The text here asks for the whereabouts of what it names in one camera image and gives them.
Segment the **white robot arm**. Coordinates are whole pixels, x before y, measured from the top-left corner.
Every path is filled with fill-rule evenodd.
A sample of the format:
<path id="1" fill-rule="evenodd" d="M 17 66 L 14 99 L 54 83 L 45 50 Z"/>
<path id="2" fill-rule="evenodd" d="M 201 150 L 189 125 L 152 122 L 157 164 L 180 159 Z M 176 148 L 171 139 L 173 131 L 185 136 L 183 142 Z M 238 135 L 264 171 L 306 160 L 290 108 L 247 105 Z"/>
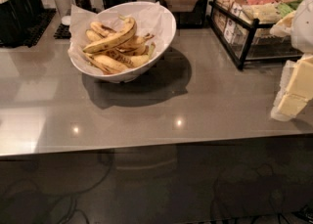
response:
<path id="1" fill-rule="evenodd" d="M 296 62 L 287 61 L 281 76 L 280 91 L 271 117 L 289 121 L 313 99 L 313 0 L 303 0 L 291 23 L 291 46 L 303 53 Z"/>

